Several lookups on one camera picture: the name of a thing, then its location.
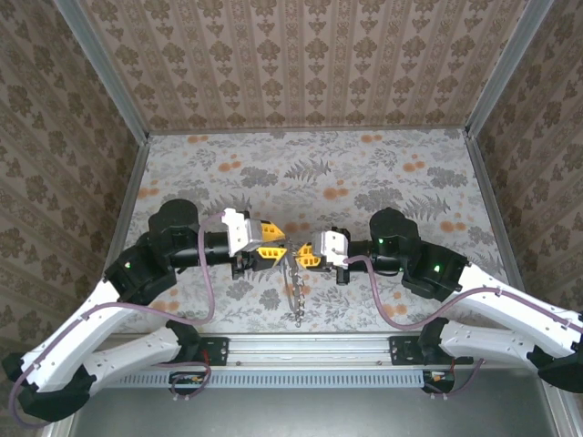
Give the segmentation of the floral printed table cover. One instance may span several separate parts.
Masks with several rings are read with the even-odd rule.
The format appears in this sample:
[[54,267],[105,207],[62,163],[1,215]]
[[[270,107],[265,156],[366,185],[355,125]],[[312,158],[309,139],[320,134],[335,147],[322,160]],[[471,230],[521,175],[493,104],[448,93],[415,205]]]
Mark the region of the floral printed table cover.
[[[174,198],[192,201],[201,219],[225,208],[246,210],[276,224],[294,248],[332,227],[366,240],[373,213],[396,208],[418,225],[422,239],[511,281],[459,128],[154,137],[128,243]],[[289,306],[292,283],[279,269],[233,279],[228,267],[218,266],[210,281],[187,269],[154,307],[198,319],[207,313],[207,294],[213,291],[215,314],[201,327],[204,333],[329,333],[387,331],[393,322],[422,320],[438,306],[396,277],[377,280],[379,301],[364,274],[352,275],[346,286],[327,273],[302,270],[300,278],[302,322]]]

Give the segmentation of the steel sheet panel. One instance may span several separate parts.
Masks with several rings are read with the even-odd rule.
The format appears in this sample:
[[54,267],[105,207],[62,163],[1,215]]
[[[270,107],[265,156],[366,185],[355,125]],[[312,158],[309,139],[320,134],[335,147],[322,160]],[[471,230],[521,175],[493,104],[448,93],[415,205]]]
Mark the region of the steel sheet panel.
[[573,396],[521,371],[484,369],[462,392],[420,389],[102,391],[42,437],[583,437]]

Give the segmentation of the aluminium table side rail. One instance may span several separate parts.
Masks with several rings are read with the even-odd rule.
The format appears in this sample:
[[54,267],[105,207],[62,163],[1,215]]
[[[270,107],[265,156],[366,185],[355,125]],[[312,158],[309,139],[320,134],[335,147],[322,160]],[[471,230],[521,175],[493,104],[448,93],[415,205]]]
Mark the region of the aluminium table side rail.
[[478,143],[464,130],[462,133],[464,134],[467,153],[475,171],[477,185],[480,188],[484,200],[486,212],[496,239],[508,282],[514,288],[520,291],[526,291]]
[[150,146],[150,142],[147,141],[138,149],[103,271],[106,271],[125,249],[136,243],[146,229],[146,220],[136,216],[135,210],[139,203],[140,190],[143,188],[142,180],[148,172]]

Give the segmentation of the aluminium mounting rail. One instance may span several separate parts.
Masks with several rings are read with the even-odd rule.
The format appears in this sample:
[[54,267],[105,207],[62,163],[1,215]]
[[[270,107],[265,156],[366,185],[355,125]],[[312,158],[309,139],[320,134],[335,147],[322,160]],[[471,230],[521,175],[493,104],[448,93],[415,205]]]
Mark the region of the aluminium mounting rail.
[[[467,328],[450,322],[444,333],[432,337],[419,336],[424,344],[439,346],[449,355],[471,357],[474,361],[486,361],[538,369],[537,359],[542,352],[529,340],[507,330]],[[180,342],[202,338],[193,330],[161,328],[139,339],[115,348],[97,351],[76,349],[67,354],[64,362],[71,371],[84,367],[92,374],[113,374],[140,370],[150,365],[174,359]],[[303,337],[292,339],[282,335],[230,339],[226,365],[240,361],[244,364],[282,366],[283,364],[356,363],[389,361],[389,338],[338,338]]]

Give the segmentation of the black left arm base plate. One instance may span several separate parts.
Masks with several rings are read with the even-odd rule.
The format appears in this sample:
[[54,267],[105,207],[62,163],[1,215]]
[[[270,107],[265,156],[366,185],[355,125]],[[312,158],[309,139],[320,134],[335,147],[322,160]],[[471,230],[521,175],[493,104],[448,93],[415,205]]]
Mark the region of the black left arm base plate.
[[228,337],[202,337],[179,343],[178,355],[160,363],[161,366],[173,364],[187,365],[202,362],[209,366],[225,366],[229,355],[230,339]]

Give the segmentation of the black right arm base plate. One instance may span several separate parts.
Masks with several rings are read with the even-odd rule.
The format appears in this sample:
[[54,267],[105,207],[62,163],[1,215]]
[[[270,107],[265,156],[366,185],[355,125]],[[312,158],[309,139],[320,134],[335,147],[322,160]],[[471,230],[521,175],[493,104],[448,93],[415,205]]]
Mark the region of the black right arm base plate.
[[389,338],[389,351],[394,366],[402,365],[469,365],[471,357],[454,357],[439,346],[424,344],[419,336],[392,336]]

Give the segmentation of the aluminium frame post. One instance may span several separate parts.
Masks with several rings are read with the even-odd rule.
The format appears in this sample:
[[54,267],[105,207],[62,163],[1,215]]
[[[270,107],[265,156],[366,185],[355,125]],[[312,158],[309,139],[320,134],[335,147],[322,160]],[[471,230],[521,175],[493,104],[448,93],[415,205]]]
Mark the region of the aluminium frame post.
[[487,79],[483,91],[465,123],[465,131],[468,136],[477,137],[479,134],[553,3],[554,0],[527,1],[512,35],[502,50],[492,74]]
[[148,142],[146,123],[143,116],[139,114],[127,86],[116,71],[105,45],[84,12],[80,0],[54,0],[54,3],[96,71],[127,128],[138,145],[143,147]]

